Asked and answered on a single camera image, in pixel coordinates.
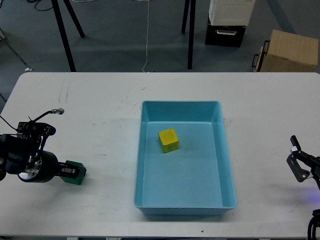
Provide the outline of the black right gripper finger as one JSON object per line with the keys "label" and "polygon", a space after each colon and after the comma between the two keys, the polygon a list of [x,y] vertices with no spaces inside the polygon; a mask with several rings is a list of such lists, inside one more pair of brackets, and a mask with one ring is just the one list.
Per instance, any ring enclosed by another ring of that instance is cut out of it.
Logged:
{"label": "black right gripper finger", "polygon": [[286,162],[288,163],[293,175],[299,183],[304,182],[306,179],[312,177],[311,172],[301,168],[298,163],[298,160],[307,164],[311,163],[312,156],[305,152],[292,152],[288,157]]}
{"label": "black right gripper finger", "polygon": [[290,142],[292,144],[292,148],[290,150],[290,159],[298,159],[298,160],[314,160],[315,157],[307,154],[306,152],[302,151],[299,141],[295,135],[290,137]]}

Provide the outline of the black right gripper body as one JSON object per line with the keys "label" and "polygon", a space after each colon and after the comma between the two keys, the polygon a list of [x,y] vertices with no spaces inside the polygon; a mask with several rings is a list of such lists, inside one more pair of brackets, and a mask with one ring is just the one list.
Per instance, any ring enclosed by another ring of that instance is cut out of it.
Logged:
{"label": "black right gripper body", "polygon": [[320,157],[316,157],[311,164],[311,173],[314,178],[318,189],[320,189]]}

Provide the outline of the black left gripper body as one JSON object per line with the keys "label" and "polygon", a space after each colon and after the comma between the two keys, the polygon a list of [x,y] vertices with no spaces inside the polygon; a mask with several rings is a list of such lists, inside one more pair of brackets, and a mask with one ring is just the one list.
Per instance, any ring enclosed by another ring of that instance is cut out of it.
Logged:
{"label": "black left gripper body", "polygon": [[18,178],[26,183],[46,183],[55,177],[59,170],[57,157],[49,151],[42,151],[38,154],[39,159],[30,169],[19,173]]}

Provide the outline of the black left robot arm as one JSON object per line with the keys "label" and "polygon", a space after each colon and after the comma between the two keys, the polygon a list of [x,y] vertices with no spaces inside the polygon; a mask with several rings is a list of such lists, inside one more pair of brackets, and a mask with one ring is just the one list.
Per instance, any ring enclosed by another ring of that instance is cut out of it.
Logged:
{"label": "black left robot arm", "polygon": [[87,169],[74,161],[59,162],[56,155],[42,149],[39,142],[14,137],[0,136],[0,179],[7,174],[16,175],[25,183],[46,183],[54,177],[64,182],[81,185]]}

